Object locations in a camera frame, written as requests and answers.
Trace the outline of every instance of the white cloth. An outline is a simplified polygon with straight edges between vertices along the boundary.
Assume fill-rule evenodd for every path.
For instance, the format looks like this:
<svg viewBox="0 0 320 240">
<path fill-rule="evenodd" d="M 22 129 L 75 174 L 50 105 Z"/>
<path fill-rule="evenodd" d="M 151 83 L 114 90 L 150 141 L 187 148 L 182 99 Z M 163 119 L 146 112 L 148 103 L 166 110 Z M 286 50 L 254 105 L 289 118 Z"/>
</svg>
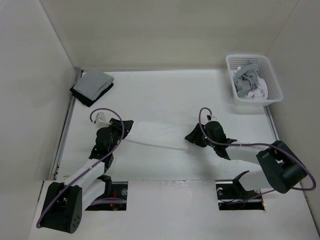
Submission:
<svg viewBox="0 0 320 240">
<path fill-rule="evenodd" d="M 238 66 L 234 73 L 237 73 L 241 69 L 241 66 Z M 259 85 L 256 89 L 251 90 L 244 96 L 245 99 L 253 100 L 266 100 L 268 98 L 268 87 L 266 81 L 258 76 Z"/>
<path fill-rule="evenodd" d="M 128 142 L 157 148 L 187 151 L 188 141 L 185 140 L 192 131 L 192 126 L 176 126 L 158 122 L 134 121 L 130 134 L 125 140 Z"/>
</svg>

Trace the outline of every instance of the white panel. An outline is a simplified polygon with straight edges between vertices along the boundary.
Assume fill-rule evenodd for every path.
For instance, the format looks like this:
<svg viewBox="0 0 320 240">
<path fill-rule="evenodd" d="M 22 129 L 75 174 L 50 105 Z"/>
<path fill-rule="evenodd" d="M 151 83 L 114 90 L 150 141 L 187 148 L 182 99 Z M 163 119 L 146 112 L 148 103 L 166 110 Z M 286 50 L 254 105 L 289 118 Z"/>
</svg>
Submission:
<svg viewBox="0 0 320 240">
<path fill-rule="evenodd" d="M 41 0 L 74 66 L 221 68 L 265 55 L 298 0 Z"/>
<path fill-rule="evenodd" d="M 92 181 L 90 187 L 82 192 L 82 211 L 86 210 L 97 197 L 104 194 L 105 189 L 105 182 L 98 179 Z"/>
<path fill-rule="evenodd" d="M 176 70 L 108 72 L 114 86 L 93 106 L 76 101 L 66 138 L 58 180 L 74 174 L 89 157 L 97 126 L 90 112 L 110 108 L 124 120 L 175 125 L 182 141 L 198 123 L 199 110 L 211 108 L 228 138 L 242 142 L 275 141 L 262 107 L 236 108 L 225 70 Z M 203 112 L 205 123 L 207 112 Z M 105 112 L 105 118 L 116 118 Z M 218 157 L 211 147 L 187 143 L 187 151 L 150 147 L 123 141 L 106 172 L 113 181 L 233 179 L 243 171 L 257 171 L 257 164 Z"/>
<path fill-rule="evenodd" d="M 320 182 L 320 1 L 300 0 L 268 57 L 282 87 L 283 102 L 271 106 L 279 136 Z M 304 180 L 305 187 L 311 185 Z M 306 193 L 320 225 L 320 188 Z"/>
<path fill-rule="evenodd" d="M 169 125 L 149 121 L 135 121 L 125 141 L 146 146 L 187 151 L 189 142 L 185 140 L 189 127 Z"/>
<path fill-rule="evenodd" d="M 87 171 L 88 169 L 91 169 L 87 174 L 82 176 L 80 179 L 78 179 L 74 184 L 71 186 L 79 186 L 82 188 L 82 192 L 86 191 L 87 188 L 92 184 L 92 182 L 103 175 L 105 173 L 105 164 L 103 162 L 99 162 L 95 167 L 91 166 L 97 162 L 96 159 L 89 159 L 82 168 L 80 168 L 75 174 L 68 177 L 64 184 L 69 185 L 73 180 L 78 178 L 82 173 Z"/>
<path fill-rule="evenodd" d="M 265 211 L 219 211 L 214 181 L 130 181 L 126 211 L 85 211 L 75 233 L 36 228 L 29 240 L 319 240 L 304 195 L 269 193 Z"/>
<path fill-rule="evenodd" d="M 232 144 L 246 144 L 247 142 L 235 141 Z M 259 164 L 257 154 L 265 149 L 267 146 L 228 146 L 226 153 L 231 160 L 243 160 L 246 162 Z"/>
<path fill-rule="evenodd" d="M 0 239 L 30 231 L 75 73 L 38 0 L 0 0 Z"/>
</svg>

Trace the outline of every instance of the rectangular opening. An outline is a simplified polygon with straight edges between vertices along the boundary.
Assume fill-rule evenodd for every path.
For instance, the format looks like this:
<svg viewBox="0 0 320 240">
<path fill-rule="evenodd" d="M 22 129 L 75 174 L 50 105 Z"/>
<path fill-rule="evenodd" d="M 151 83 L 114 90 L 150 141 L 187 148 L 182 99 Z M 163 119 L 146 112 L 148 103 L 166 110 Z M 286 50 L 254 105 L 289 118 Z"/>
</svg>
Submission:
<svg viewBox="0 0 320 240">
<path fill-rule="evenodd" d="M 128 196 L 128 182 L 113 182 L 110 191 L 99 196 L 96 200 L 117 198 L 125 200 L 125 203 L 104 203 L 89 206 L 86 211 L 126 211 Z"/>
<path fill-rule="evenodd" d="M 242 186 L 235 185 L 232 181 L 217 181 L 216 195 L 218 198 L 218 208 L 221 211 L 226 210 L 265 210 L 262 196 L 240 202 L 255 195 L 258 195 L 260 189 L 245 191 Z"/>
</svg>

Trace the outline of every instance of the laundry basket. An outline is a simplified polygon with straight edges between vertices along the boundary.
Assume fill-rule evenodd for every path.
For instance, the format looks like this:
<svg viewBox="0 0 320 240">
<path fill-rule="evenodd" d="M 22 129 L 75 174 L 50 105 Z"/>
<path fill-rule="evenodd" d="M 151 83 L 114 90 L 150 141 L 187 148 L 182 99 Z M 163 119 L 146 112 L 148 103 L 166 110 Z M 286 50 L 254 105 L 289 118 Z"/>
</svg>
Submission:
<svg viewBox="0 0 320 240">
<path fill-rule="evenodd" d="M 228 73 L 231 80 L 233 100 L 234 104 L 240 107 L 253 107 L 253 106 L 267 106 L 275 102 L 281 102 L 284 99 L 284 95 L 281 91 L 280 85 L 276 74 L 269 62 L 269 59 L 263 55 L 252 55 L 252 54 L 236 54 L 228 55 L 226 58 L 226 65 L 228 67 Z M 267 99 L 246 99 L 238 97 L 236 86 L 234 84 L 234 71 L 238 67 L 247 65 L 248 61 L 252 61 L 258 64 L 259 77 L 265 80 L 268 88 Z"/>
</svg>

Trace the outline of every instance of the folded gray towel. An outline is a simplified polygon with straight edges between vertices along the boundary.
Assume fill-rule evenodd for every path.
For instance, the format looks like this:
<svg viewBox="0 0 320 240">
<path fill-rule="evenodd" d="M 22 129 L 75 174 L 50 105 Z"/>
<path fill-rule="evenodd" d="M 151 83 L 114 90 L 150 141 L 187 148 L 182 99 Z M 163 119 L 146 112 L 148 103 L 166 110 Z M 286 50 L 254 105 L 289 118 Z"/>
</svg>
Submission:
<svg viewBox="0 0 320 240">
<path fill-rule="evenodd" d="M 234 75 L 233 82 L 238 97 L 244 97 L 249 91 L 258 87 L 258 72 L 258 64 L 250 60 Z"/>
<path fill-rule="evenodd" d="M 98 69 L 93 69 L 83 75 L 74 85 L 73 89 L 94 101 L 113 81 L 114 77 Z"/>
</svg>

